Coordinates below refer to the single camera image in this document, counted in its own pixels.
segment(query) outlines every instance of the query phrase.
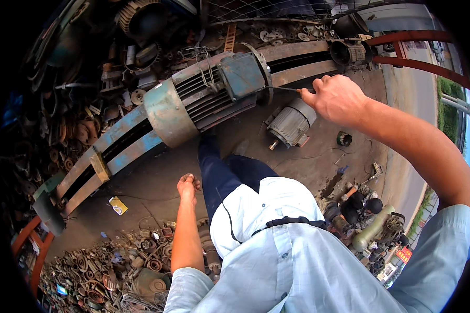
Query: hand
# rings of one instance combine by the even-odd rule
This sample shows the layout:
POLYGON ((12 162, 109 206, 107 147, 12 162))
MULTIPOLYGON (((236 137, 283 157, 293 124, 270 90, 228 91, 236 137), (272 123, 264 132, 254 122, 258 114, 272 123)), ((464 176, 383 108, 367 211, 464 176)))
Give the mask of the hand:
POLYGON ((313 81, 313 88, 316 94, 303 88, 301 99, 326 120, 347 127, 354 127, 359 123, 363 107, 369 98, 350 78, 325 75, 322 79, 313 81))
POLYGON ((179 196, 181 196, 181 201, 191 201, 193 205, 197 204, 195 192, 201 189, 201 182, 193 174, 189 173, 182 176, 176 187, 179 196))

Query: dark blue pants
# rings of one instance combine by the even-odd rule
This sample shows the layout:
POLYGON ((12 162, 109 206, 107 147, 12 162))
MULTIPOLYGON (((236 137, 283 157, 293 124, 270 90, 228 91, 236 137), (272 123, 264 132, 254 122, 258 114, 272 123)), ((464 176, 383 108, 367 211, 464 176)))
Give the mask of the dark blue pants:
POLYGON ((229 155, 221 160, 216 136, 203 136, 198 146, 202 190, 209 220, 221 202, 238 186, 247 185, 259 193, 260 180, 278 175, 260 160, 229 155))

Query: red sign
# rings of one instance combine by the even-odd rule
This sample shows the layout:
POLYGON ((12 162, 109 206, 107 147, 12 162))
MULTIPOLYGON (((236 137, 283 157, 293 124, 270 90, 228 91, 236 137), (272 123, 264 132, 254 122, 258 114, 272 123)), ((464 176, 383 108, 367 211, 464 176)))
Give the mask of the red sign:
POLYGON ((398 250, 395 255, 398 256, 402 260, 402 262, 407 264, 412 254, 413 253, 409 249, 403 247, 402 250, 398 250))

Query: red metal frame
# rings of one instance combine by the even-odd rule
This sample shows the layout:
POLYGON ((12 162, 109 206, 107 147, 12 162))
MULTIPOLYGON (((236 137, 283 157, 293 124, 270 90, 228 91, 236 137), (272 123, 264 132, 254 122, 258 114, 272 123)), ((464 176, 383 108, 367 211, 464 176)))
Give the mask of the red metal frame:
POLYGON ((370 46, 379 46, 384 44, 392 43, 395 48, 397 55, 394 57, 380 57, 376 56, 373 58, 373 62, 380 64, 391 64, 395 66, 405 66, 417 70, 431 72, 436 75, 451 79, 454 82, 462 85, 463 87, 470 89, 470 79, 466 76, 462 76, 457 72, 453 72, 444 67, 430 64, 427 62, 421 62, 414 59, 407 59, 406 51, 403 41, 418 41, 418 40, 429 40, 429 41, 444 41, 452 43, 451 35, 447 32, 441 31, 406 31, 392 34, 386 34, 383 36, 375 37, 366 40, 366 43, 370 46))
POLYGON ((40 249, 40 254, 37 256, 35 260, 35 266, 33 267, 33 272, 31 273, 30 278, 30 286, 31 292, 35 297, 37 297, 37 288, 38 282, 40 280, 40 272, 42 271, 42 267, 44 266, 44 260, 47 256, 47 252, 49 251, 50 244, 54 239, 54 234, 49 232, 45 241, 42 241, 38 236, 37 232, 35 232, 35 228, 42 222, 39 216, 35 216, 29 223, 26 225, 25 228, 21 230, 19 235, 17 236, 16 240, 14 240, 12 244, 12 251, 14 258, 17 257, 19 251, 21 250, 22 246, 25 245, 25 242, 28 238, 31 238, 40 249))

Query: wire mesh fence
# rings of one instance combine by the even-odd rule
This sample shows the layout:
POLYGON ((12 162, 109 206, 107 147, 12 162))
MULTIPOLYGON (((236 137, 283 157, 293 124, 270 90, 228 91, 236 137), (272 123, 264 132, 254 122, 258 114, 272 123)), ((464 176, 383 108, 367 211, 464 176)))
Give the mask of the wire mesh fence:
POLYGON ((243 21, 288 21, 322 23, 345 14, 401 0, 211 0, 208 22, 211 26, 243 21))

